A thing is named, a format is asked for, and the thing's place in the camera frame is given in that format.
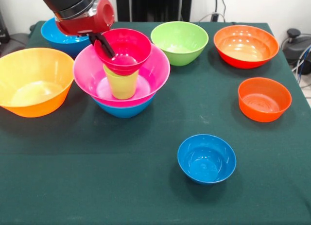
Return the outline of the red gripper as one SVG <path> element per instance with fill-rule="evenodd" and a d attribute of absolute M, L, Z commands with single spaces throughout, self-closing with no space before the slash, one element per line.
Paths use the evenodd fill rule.
<path fill-rule="evenodd" d="M 98 49 L 106 54 L 108 58 L 113 58 L 115 52 L 108 43 L 104 35 L 100 34 L 108 31 L 115 21 L 115 14 L 109 0 L 98 0 L 94 3 L 95 14 L 81 15 L 74 19 L 58 20 L 55 18 L 58 29 L 65 35 L 87 35 L 94 46 L 97 43 Z"/>

